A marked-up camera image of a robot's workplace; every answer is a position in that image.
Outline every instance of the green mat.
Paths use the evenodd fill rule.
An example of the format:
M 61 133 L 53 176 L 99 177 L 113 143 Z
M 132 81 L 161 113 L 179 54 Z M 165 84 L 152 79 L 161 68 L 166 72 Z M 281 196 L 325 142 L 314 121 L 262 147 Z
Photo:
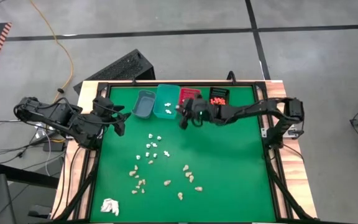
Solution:
M 230 104 L 254 102 L 251 87 L 230 89 Z M 156 88 L 112 88 L 110 99 L 124 105 L 127 112 L 135 105 L 139 90 Z M 197 88 L 209 96 L 209 88 Z M 260 128 L 256 117 L 219 127 L 205 123 L 187 130 L 179 128 L 180 115 L 174 120 L 152 115 L 140 119 L 132 115 L 126 121 L 123 137 L 113 128 L 104 135 L 101 159 L 91 210 L 91 222 L 274 222 L 272 196 Z M 158 148 L 146 149 L 156 142 Z M 163 155 L 168 151 L 170 157 Z M 145 153 L 158 158 L 145 157 Z M 129 176 L 137 164 L 139 179 L 145 179 L 142 194 L 135 186 L 139 179 Z M 182 168 L 188 164 L 195 177 L 190 183 Z M 164 186 L 165 180 L 171 184 Z M 195 187 L 203 187 L 197 192 Z M 183 192 L 183 200 L 178 193 Z M 119 202 L 119 216 L 102 213 L 103 200 Z

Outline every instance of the wooden table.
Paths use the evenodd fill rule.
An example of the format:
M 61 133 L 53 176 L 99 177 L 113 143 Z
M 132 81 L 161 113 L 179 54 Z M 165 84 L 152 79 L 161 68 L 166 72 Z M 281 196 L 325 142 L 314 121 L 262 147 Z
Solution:
M 96 97 L 96 94 L 98 92 L 98 84 L 99 83 L 131 83 L 132 81 L 85 81 L 83 82 L 80 97 L 78 99 L 78 106 L 83 108 L 82 113 L 89 113 L 93 109 L 92 100 Z M 162 83 L 175 83 L 175 82 L 227 82 L 229 85 L 231 83 L 230 80 L 142 80 L 137 81 L 138 83 L 156 83 L 156 82 L 162 82 Z M 261 82 L 260 80 L 238 80 L 237 82 Z M 267 88 L 267 94 L 268 97 L 286 97 L 284 84 L 280 80 L 269 80 L 269 81 L 262 81 L 265 82 L 266 88 Z M 267 117 L 263 117 L 265 125 L 267 125 Z M 297 150 L 300 153 L 300 148 L 297 140 L 290 140 L 285 139 L 284 144 L 287 146 L 290 146 Z M 80 151 L 77 153 L 76 157 L 73 158 L 74 153 L 76 149 L 78 148 L 78 145 L 75 141 L 70 141 L 68 143 L 67 147 L 67 153 L 66 153 L 66 162 L 65 162 L 65 173 L 66 178 L 63 183 L 63 179 L 60 178 L 59 186 L 57 189 L 57 193 L 55 196 L 55 203 L 53 204 L 52 213 L 55 212 L 57 209 L 57 205 L 59 203 L 61 194 L 63 193 L 63 198 L 61 205 L 59 206 L 57 210 L 56 217 L 64 210 L 66 207 L 66 198 L 68 194 L 69 201 L 71 198 L 76 194 L 79 183 L 80 183 L 80 176 L 83 169 L 83 163 L 85 159 L 85 150 L 80 149 Z M 314 208 L 313 198 L 311 196 L 310 187 L 308 183 L 308 178 L 306 176 L 305 167 L 303 164 L 303 161 L 301 158 L 299 158 L 298 155 L 296 155 L 294 152 L 289 150 L 288 148 L 284 147 L 280 150 L 280 155 L 282 159 L 282 165 L 283 170 L 285 173 L 285 180 L 287 182 L 288 190 L 291 192 L 291 194 L 294 196 L 296 201 L 303 207 L 306 213 L 311 215 L 312 217 L 316 217 L 316 210 Z M 90 159 L 88 163 L 88 172 L 91 169 L 91 166 L 93 165 L 93 158 L 94 152 L 91 152 Z M 68 174 L 70 173 L 70 163 L 73 161 L 73 169 L 71 173 L 71 186 L 68 190 Z M 278 205 L 280 207 L 280 213 L 282 218 L 287 217 L 287 213 L 285 211 L 285 204 L 283 196 L 280 192 L 280 190 L 276 187 L 277 192 L 277 198 L 278 198 Z M 86 206 L 88 203 L 88 194 L 89 194 L 89 188 L 84 193 L 82 201 L 81 201 L 81 207 L 80 212 L 78 215 L 78 218 L 84 218 L 86 214 Z

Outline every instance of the concrete floor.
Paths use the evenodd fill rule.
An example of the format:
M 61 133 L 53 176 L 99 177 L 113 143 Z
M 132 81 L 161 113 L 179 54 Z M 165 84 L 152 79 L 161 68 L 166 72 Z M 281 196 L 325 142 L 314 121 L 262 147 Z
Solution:
M 251 0 L 258 27 L 358 25 L 358 1 Z M 248 28 L 241 0 L 35 0 L 57 34 L 98 34 L 175 29 Z M 12 22 L 10 37 L 50 35 L 29 1 L 0 4 L 0 22 Z M 320 219 L 358 223 L 358 136 L 349 119 L 358 112 L 358 29 L 260 33 L 270 76 L 283 80 L 287 95 L 305 103 L 300 139 Z M 154 65 L 158 79 L 262 79 L 252 33 L 63 40 L 74 60 L 71 86 L 133 49 Z M 52 40 L 6 42 L 0 54 L 0 119 L 13 119 L 23 96 L 52 101 L 70 66 Z M 0 149 L 28 142 L 34 128 L 0 126 Z M 14 155 L 3 155 L 0 162 Z M 47 158 L 32 149 L 8 163 L 25 167 Z

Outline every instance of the white crumpled paper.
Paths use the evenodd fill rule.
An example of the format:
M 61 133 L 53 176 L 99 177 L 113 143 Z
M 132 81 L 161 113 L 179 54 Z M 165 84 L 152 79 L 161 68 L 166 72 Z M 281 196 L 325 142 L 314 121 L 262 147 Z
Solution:
M 106 198 L 103 201 L 103 205 L 100 209 L 100 212 L 110 212 L 118 216 L 119 208 L 118 208 L 118 202 L 116 200 L 113 200 L 111 198 Z

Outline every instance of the teal container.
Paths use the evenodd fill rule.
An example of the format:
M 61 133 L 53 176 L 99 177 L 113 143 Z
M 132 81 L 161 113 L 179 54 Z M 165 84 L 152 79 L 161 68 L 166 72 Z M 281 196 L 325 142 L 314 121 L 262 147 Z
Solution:
M 153 113 L 158 118 L 175 119 L 177 111 L 175 109 L 178 104 L 180 94 L 180 86 L 159 84 L 157 87 L 157 95 Z M 171 106 L 165 106 L 165 103 L 171 103 Z M 170 110 L 172 114 L 168 114 L 165 110 Z

